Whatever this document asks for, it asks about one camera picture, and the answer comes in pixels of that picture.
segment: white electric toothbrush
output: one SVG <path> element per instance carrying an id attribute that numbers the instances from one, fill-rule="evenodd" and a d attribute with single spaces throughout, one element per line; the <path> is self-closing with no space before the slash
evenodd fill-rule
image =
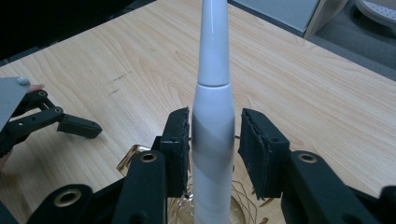
<path id="1" fill-rule="evenodd" d="M 227 0 L 203 0 L 192 108 L 194 223 L 230 223 L 234 109 Z"/>

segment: floor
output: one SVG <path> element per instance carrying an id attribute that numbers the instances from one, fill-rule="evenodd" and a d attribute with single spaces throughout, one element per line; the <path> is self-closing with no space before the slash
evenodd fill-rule
<path id="1" fill-rule="evenodd" d="M 396 30 L 364 15 L 354 17 L 356 10 L 349 0 L 309 41 L 396 81 Z"/>

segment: wood grain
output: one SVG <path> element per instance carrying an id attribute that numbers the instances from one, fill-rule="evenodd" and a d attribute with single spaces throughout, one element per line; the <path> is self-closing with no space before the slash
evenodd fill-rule
<path id="1" fill-rule="evenodd" d="M 88 140 L 52 125 L 14 147 L 0 200 L 19 222 L 66 184 L 97 191 L 118 180 L 132 145 L 151 146 L 171 111 L 192 107 L 200 12 L 200 1 L 159 0 L 0 68 L 104 128 Z M 232 6 L 229 24 L 237 134 L 242 108 L 259 110 L 349 186 L 377 196 L 395 185 L 395 82 Z"/>

